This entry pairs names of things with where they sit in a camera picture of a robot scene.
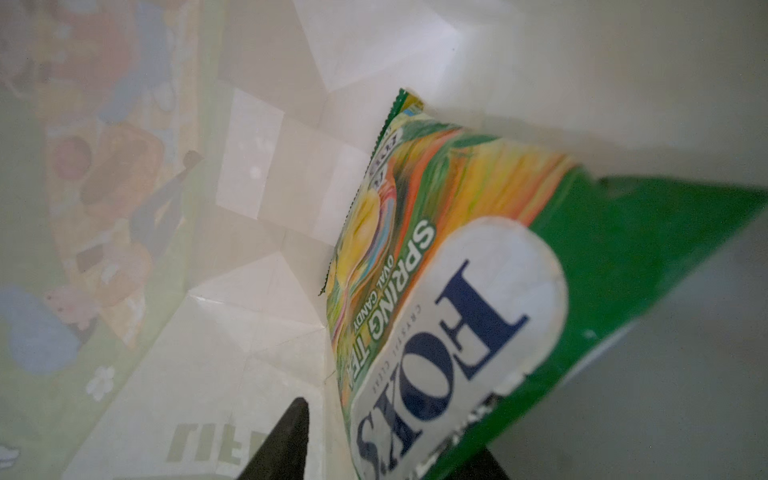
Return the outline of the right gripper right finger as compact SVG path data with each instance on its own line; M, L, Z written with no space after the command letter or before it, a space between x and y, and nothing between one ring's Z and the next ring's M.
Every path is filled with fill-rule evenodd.
M446 480L508 480L491 452L484 448L453 470Z

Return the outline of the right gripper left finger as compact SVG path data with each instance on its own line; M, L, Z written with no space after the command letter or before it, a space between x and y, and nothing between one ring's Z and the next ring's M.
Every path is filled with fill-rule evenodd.
M302 480L309 444L310 410L296 397L257 449L238 480Z

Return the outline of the white paper shopping bag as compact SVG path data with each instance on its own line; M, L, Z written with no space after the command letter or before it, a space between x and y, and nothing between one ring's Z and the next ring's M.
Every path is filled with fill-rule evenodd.
M400 90L597 179L767 193L763 1L5 1L2 477L233 479L303 397L303 479L361 479L324 288ZM767 204L484 448L765 478Z

